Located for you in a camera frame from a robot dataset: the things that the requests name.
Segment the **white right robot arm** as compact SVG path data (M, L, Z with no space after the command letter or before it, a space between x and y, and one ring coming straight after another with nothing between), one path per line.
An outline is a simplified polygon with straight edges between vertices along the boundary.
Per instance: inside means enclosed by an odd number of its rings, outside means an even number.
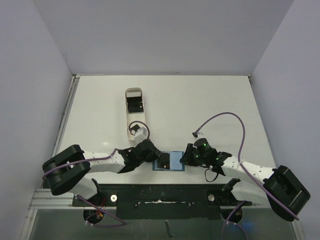
M298 214L311 198L288 167L272 168L239 160L230 153L217 151L206 138L189 143L180 162L186 166L207 167L218 175L230 177L231 181L222 192L227 204L246 201L271 207L288 222L298 219Z

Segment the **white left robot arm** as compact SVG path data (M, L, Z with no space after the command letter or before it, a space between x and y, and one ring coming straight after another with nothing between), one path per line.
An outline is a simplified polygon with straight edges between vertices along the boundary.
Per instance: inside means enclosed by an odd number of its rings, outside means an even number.
M74 144L42 165L42 179L48 184L52 195L70 192L95 206L100 203L102 193L98 182L93 178L86 178L87 174L129 173L144 163L154 162L161 155L162 152L150 139L143 140L135 147L116 148L107 156L86 152L78 144Z

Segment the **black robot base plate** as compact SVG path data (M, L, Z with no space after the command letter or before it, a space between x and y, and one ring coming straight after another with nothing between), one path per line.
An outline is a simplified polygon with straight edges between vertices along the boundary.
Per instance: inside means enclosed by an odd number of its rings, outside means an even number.
M74 196L72 206L83 207L87 225L103 227L104 218L122 227L131 220L226 219L230 208L243 206L224 184L102 184L88 200Z

